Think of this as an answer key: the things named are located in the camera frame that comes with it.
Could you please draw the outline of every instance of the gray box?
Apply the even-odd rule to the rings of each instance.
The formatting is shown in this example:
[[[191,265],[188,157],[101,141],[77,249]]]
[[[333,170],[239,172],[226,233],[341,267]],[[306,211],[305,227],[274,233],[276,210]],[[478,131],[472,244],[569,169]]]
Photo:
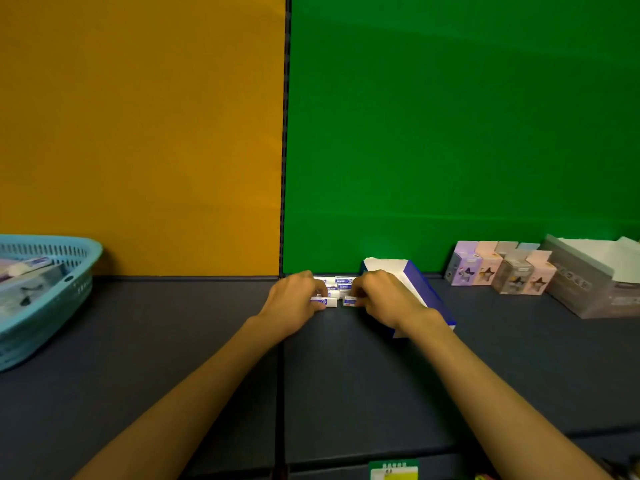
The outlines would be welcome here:
[[[580,318],[640,317],[639,243],[547,235],[540,249],[557,268],[548,293]]]

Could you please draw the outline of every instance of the orange backdrop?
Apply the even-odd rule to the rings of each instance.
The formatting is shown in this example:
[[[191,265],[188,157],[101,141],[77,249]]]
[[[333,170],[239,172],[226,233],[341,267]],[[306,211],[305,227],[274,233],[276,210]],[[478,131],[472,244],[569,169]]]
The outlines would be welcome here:
[[[0,232],[277,274],[285,0],[0,0]]]

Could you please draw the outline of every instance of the label sticker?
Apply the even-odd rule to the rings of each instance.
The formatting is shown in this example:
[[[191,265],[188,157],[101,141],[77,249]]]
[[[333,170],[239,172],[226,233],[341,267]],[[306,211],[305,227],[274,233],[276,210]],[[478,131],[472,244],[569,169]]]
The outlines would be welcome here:
[[[418,480],[418,460],[369,462],[370,480]]]

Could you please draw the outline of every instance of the green wall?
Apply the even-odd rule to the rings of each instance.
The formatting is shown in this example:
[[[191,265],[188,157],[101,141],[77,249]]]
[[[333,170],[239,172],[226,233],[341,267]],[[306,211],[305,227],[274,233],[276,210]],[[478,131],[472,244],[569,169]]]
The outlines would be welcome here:
[[[640,0],[292,0],[284,272],[640,237]]]

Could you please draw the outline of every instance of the dark gray table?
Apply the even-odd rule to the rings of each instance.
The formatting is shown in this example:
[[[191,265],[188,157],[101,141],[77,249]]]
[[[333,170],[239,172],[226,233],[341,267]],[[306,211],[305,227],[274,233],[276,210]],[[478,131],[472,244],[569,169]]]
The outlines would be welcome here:
[[[548,295],[432,280],[456,333],[562,432],[640,427],[640,319],[585,321]],[[284,346],[285,460],[296,469],[455,452],[473,435],[407,340],[327,309]]]
[[[594,436],[576,439],[575,443],[590,455],[629,464],[629,457],[640,453],[640,433]],[[448,453],[419,458],[420,480],[449,480],[473,478],[477,473],[488,473],[473,458],[460,453]],[[369,475],[368,465],[324,468],[306,472],[293,472],[294,480],[365,480]]]
[[[68,479],[260,311],[273,282],[97,283],[28,362],[0,374],[0,478]],[[276,350],[249,373],[187,475],[275,463]]]

